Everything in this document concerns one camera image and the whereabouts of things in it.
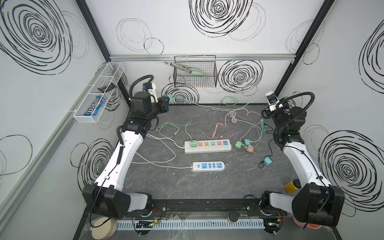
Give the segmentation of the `pink charger plug with cable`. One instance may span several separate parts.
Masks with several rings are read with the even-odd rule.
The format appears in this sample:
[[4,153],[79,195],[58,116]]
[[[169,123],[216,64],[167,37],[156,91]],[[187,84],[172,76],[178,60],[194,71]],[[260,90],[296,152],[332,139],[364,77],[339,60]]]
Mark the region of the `pink charger plug with cable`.
[[203,133],[208,139],[210,140],[216,140],[216,139],[219,139],[219,138],[222,138],[223,136],[219,136],[219,137],[216,137],[216,132],[217,132],[217,129],[219,126],[222,126],[223,128],[225,128],[227,126],[227,118],[230,118],[231,119],[231,122],[236,125],[238,121],[242,122],[242,123],[246,123],[250,126],[249,130],[238,140],[240,142],[242,142],[242,139],[246,139],[246,136],[247,134],[252,130],[252,129],[256,129],[257,130],[257,133],[258,133],[258,136],[259,138],[256,139],[255,141],[251,141],[251,144],[249,146],[244,146],[243,145],[243,148],[246,149],[247,152],[249,153],[254,153],[255,152],[255,147],[261,142],[262,140],[262,132],[264,131],[264,119],[261,117],[261,114],[260,113],[257,113],[257,112],[252,112],[252,111],[248,111],[247,109],[244,109],[247,111],[247,116],[249,114],[257,114],[260,116],[260,121],[256,124],[253,124],[253,123],[250,123],[248,121],[246,121],[245,119],[243,119],[239,114],[238,114],[238,111],[232,111],[231,113],[228,111],[228,113],[225,115],[225,123],[222,124],[222,123],[217,123],[216,124],[216,127],[215,127],[215,130],[212,134],[211,137],[207,136],[205,133]]

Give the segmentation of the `large multicolour power strip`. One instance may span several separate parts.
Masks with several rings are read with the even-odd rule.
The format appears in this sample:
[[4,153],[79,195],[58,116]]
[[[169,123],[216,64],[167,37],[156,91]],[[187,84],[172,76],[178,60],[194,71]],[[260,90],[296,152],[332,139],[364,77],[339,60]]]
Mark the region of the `large multicolour power strip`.
[[192,147],[191,141],[185,141],[184,151],[186,154],[203,154],[203,153],[224,153],[230,152],[232,146],[230,140],[197,140],[198,146]]

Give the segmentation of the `small blue white power strip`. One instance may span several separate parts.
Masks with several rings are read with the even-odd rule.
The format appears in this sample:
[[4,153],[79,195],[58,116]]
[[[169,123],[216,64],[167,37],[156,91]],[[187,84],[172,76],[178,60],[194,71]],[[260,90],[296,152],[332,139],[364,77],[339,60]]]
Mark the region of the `small blue white power strip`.
[[193,172],[221,172],[226,168],[226,165],[219,162],[193,162]]

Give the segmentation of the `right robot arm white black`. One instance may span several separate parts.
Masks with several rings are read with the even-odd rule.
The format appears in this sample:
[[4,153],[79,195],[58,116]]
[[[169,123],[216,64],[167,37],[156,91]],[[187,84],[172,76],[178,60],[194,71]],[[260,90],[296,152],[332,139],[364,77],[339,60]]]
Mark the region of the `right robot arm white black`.
[[263,113],[265,118],[271,117],[276,126],[283,125],[283,130],[276,130],[283,141],[280,148],[294,167],[301,188],[294,197],[265,191],[259,203],[261,211],[271,215],[282,210],[301,223],[336,227],[345,194],[326,179],[307,151],[299,132],[307,113],[281,101],[270,103]]

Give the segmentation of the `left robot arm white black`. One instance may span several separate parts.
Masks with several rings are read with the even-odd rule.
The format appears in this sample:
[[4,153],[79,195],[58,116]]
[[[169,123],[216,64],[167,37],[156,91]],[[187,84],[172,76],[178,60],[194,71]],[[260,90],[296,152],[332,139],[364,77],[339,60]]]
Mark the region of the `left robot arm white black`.
[[170,97],[155,98],[149,92],[138,92],[131,99],[125,122],[117,127],[118,145],[107,166],[93,184],[87,184],[82,195],[92,214],[123,219],[130,212],[151,211],[152,196],[123,192],[125,177],[139,146],[151,130],[152,121],[169,111]]

